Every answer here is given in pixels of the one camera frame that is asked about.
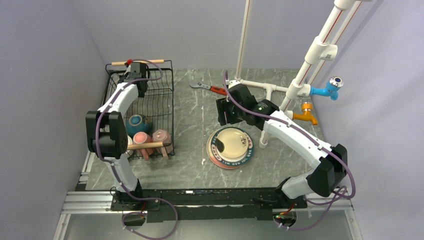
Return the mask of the cream plate with flowers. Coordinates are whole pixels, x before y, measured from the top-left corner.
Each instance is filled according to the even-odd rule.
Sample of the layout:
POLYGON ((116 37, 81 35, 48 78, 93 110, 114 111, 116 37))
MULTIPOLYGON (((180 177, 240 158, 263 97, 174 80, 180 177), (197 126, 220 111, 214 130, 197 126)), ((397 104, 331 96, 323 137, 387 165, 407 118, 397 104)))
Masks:
POLYGON ((247 135, 236 128, 226 128, 217 134, 215 145, 218 154, 225 160, 241 160, 249 149, 247 135))

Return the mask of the light pink mug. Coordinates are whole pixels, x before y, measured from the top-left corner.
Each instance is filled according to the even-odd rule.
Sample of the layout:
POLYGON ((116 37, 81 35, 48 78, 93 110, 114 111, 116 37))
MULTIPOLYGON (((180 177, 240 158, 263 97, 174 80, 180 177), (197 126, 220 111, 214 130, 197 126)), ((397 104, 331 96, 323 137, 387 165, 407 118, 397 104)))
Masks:
POLYGON ((164 129, 158 129, 152 134, 152 139, 155 143, 162 143, 158 148, 164 159, 168 159, 170 153, 174 150, 172 136, 164 129))

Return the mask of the black wire dish rack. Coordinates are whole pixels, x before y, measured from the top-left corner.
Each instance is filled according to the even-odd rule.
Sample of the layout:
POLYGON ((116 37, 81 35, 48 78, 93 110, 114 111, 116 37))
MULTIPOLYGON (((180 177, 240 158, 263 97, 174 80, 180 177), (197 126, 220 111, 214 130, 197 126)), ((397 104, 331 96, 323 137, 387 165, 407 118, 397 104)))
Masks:
MULTIPOLYGON (((162 129, 168 131, 172 141, 174 140, 174 71, 171 60, 164 62, 168 63, 169 67, 161 68, 163 76, 159 80, 155 80, 155 78, 160 76, 160 70, 152 65, 147 65, 148 78, 150 79, 147 81, 148 90, 144 98, 138 97, 137 90, 137 96, 132 98, 129 107, 119 110, 123 120, 122 124, 117 125, 120 131, 123 127, 126 130, 126 121, 132 115, 145 115, 152 123, 152 131, 149 134, 151 137, 156 130, 162 129)), ((103 97, 104 103, 112 98, 119 84, 127 83, 127 70, 109 69, 108 66, 107 64, 105 67, 108 73, 108 81, 103 97)), ((133 137, 129 136, 127 143, 133 144, 133 137)))

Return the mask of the salmon pink mug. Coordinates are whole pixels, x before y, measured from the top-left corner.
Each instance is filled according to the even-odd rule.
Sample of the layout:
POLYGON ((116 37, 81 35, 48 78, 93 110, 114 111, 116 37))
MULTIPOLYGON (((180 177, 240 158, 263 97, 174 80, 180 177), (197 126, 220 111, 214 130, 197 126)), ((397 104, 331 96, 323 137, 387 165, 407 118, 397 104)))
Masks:
MULTIPOLYGON (((152 143, 153 139, 150 137, 149 134, 146 132, 140 131, 137 132, 133 136, 133 143, 134 144, 146 144, 146 143, 152 143)), ((153 148, 140 148, 137 149, 136 152, 145 160, 148 161, 150 159, 150 156, 154 153, 153 148)))

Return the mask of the dark brown bowl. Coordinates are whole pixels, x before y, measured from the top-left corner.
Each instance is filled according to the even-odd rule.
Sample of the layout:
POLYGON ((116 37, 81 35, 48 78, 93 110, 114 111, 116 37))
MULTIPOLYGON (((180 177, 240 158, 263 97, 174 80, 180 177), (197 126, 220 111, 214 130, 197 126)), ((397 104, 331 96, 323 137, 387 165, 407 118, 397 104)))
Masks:
POLYGON ((149 135, 152 132, 153 124, 145 115, 134 114, 126 120, 125 127, 127 134, 133 138, 139 132, 149 135))

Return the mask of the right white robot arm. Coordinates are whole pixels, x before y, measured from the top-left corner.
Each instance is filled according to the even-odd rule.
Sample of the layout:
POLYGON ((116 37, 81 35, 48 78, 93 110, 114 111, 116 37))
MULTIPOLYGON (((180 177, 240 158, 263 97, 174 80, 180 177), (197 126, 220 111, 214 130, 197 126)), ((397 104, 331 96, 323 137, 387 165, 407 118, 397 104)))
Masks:
POLYGON ((315 193, 329 197, 348 174, 347 149, 314 137, 289 119, 277 105, 267 99, 257 101, 247 86, 231 81, 229 96, 215 101, 220 125, 245 121, 265 131, 297 152, 311 167, 311 171, 286 178, 276 189, 276 203, 289 207, 295 198, 315 193))

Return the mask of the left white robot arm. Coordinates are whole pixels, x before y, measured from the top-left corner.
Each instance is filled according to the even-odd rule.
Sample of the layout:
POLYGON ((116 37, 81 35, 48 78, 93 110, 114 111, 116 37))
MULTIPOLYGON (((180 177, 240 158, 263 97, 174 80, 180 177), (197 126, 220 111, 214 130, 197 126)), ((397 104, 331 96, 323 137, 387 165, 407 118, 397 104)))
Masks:
POLYGON ((126 63, 126 67, 109 99, 98 110, 88 111, 85 123, 88 149, 111 173, 116 197, 129 209, 137 210, 144 196, 126 155, 129 140, 124 116, 140 92, 146 91, 149 73, 145 63, 135 61, 126 63))

